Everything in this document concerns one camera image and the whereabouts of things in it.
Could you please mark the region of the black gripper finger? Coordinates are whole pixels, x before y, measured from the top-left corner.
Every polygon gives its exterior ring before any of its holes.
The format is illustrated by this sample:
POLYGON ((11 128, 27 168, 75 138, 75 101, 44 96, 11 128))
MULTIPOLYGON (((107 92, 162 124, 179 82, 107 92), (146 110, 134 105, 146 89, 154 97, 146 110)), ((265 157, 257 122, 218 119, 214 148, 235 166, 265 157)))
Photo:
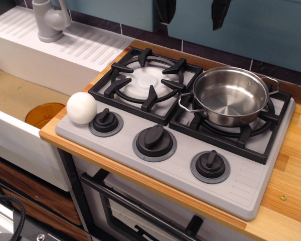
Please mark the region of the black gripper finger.
POLYGON ((169 24, 176 12, 176 0, 155 0, 161 20, 169 24))
POLYGON ((213 0, 211 5, 213 31, 223 26, 230 4, 231 0, 213 0))

